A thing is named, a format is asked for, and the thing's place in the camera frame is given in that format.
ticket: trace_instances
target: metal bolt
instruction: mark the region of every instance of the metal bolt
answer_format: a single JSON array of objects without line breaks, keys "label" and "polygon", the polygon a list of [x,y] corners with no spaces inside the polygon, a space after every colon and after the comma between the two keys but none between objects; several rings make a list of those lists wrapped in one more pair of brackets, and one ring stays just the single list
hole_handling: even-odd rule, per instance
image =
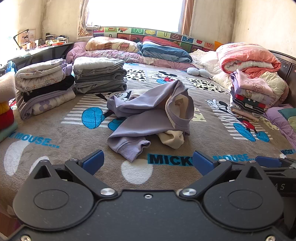
[{"label": "metal bolt", "polygon": [[115,190],[112,188],[103,188],[100,193],[104,196],[111,196],[115,193]]},{"label": "metal bolt", "polygon": [[184,196],[194,196],[196,193],[196,190],[193,188],[185,188],[182,190]]},{"label": "metal bolt", "polygon": [[20,237],[21,241],[31,241],[31,238],[28,235],[23,235],[22,237]]},{"label": "metal bolt", "polygon": [[146,198],[146,199],[151,199],[153,196],[151,195],[151,194],[146,194],[145,196],[144,196],[144,198]]},{"label": "metal bolt", "polygon": [[274,237],[273,235],[268,236],[265,241],[276,241],[276,237]]}]

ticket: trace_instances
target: wooden floor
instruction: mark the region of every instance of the wooden floor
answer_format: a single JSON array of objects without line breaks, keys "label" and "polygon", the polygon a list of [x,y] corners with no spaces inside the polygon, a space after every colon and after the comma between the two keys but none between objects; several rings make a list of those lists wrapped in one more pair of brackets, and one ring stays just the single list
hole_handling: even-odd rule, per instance
[{"label": "wooden floor", "polygon": [[14,232],[17,220],[0,213],[0,233],[8,237]]}]

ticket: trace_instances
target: white plush toy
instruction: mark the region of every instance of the white plush toy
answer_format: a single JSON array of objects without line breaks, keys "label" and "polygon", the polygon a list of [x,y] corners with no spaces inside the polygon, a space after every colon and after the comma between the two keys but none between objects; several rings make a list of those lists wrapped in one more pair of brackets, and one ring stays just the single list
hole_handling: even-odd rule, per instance
[{"label": "white plush toy", "polygon": [[204,69],[196,69],[193,67],[190,67],[187,69],[187,74],[193,75],[193,76],[201,76],[204,78],[212,78],[213,76],[206,70]]}]

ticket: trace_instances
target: triangular cutout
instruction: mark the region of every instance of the triangular cutout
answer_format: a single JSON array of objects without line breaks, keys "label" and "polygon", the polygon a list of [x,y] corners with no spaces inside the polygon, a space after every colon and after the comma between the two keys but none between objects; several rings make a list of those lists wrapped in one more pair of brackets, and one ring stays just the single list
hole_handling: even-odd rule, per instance
[{"label": "triangular cutout", "polygon": [[48,169],[46,166],[40,167],[38,172],[36,173],[34,179],[40,179],[40,178],[45,178],[45,177],[51,177]]},{"label": "triangular cutout", "polygon": [[247,178],[252,178],[252,179],[257,179],[257,180],[262,180],[262,177],[260,173],[257,171],[255,167],[251,167],[250,170],[248,171]]}]

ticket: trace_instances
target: pink quilt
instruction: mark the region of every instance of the pink quilt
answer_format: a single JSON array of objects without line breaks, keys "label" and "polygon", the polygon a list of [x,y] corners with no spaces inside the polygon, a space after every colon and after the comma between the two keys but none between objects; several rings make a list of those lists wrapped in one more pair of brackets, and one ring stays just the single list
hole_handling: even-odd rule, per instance
[{"label": "pink quilt", "polygon": [[[271,52],[257,44],[230,43],[221,45],[216,52],[220,68],[229,74],[233,73],[233,71],[227,70],[231,64],[246,65],[246,68],[240,70],[252,78],[260,77],[266,71],[277,72],[281,68],[281,62]],[[264,63],[271,64],[272,68],[264,67],[264,65],[267,66]]]},{"label": "pink quilt", "polygon": [[119,50],[86,51],[85,46],[86,46],[85,42],[74,43],[73,49],[71,49],[67,54],[66,62],[70,64],[70,63],[73,63],[76,58],[81,56],[86,56],[86,57],[117,58],[117,59],[124,60],[126,63],[148,64],[148,65],[154,65],[154,66],[171,68],[171,69],[186,70],[189,67],[195,68],[193,64],[189,64],[189,63],[177,63],[177,62],[168,61],[168,60],[159,59],[159,58],[144,57],[137,53],[129,53],[129,52],[119,51]]}]

